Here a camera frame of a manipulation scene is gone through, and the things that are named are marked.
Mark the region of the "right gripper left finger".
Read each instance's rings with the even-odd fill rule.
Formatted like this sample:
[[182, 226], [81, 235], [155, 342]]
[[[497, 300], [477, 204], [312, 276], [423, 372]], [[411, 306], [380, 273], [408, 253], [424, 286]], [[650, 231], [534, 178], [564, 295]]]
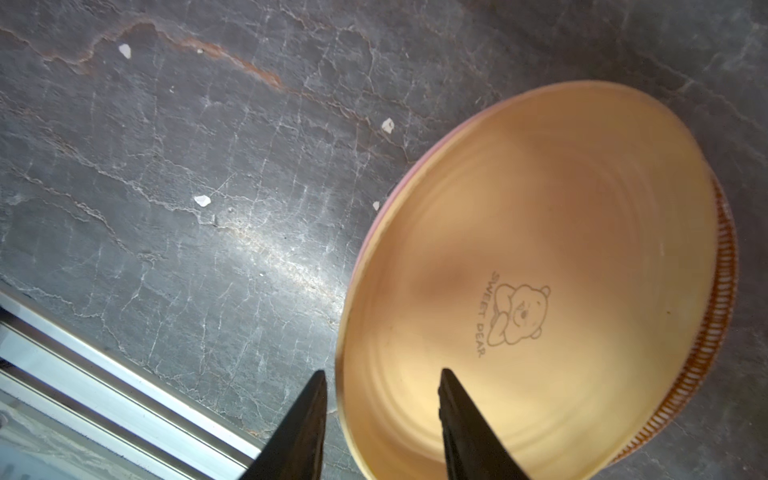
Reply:
[[327, 400], [326, 374], [317, 370], [240, 479], [320, 479]]

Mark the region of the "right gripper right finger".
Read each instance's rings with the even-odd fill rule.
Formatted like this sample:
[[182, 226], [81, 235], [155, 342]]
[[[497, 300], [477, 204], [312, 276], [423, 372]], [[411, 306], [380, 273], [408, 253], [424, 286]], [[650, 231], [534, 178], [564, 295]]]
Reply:
[[449, 479], [529, 480], [448, 368], [441, 372], [438, 394]]

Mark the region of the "yellow bear plate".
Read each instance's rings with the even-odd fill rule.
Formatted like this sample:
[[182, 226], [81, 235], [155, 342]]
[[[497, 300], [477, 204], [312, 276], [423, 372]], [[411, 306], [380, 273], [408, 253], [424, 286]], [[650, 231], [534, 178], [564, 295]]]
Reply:
[[587, 479], [658, 409], [713, 283], [711, 171], [666, 106], [612, 83], [513, 98], [452, 134], [355, 268], [336, 380], [371, 479], [446, 475], [452, 370], [535, 479]]

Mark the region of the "patterned orange-rim plate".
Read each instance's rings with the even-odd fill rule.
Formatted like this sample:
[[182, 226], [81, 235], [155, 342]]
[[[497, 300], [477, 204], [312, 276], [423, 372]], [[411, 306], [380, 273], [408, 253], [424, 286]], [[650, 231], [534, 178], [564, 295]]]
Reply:
[[735, 221], [725, 192], [715, 175], [718, 231], [714, 278], [707, 309], [689, 355], [664, 400], [632, 440], [610, 461], [615, 464], [638, 451], [671, 424], [692, 400], [712, 369], [733, 318], [739, 281], [739, 252]]

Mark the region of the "pink plate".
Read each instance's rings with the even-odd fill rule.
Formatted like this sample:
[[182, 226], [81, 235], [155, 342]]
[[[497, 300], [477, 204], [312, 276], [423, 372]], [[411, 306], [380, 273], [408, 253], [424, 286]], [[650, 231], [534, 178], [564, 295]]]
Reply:
[[428, 169], [433, 160], [437, 158], [449, 145], [455, 142], [455, 140], [465, 134], [474, 127], [475, 124], [482, 122], [486, 117], [496, 114], [498, 111], [506, 107], [507, 101], [498, 102], [480, 112], [473, 115], [469, 119], [465, 120], [437, 143], [435, 143], [429, 150], [427, 150], [405, 173], [405, 175], [392, 187], [386, 200], [381, 203], [380, 208], [377, 210], [377, 214], [369, 228], [362, 246], [357, 255], [354, 268], [352, 270], [349, 288], [352, 288], [356, 277], [363, 270], [363, 265], [366, 262], [366, 256], [372, 251], [373, 245], [376, 242], [376, 236], [379, 231], [385, 226], [390, 210], [395, 210], [398, 199], [406, 195], [408, 188], [418, 183], [418, 178], [425, 169]]

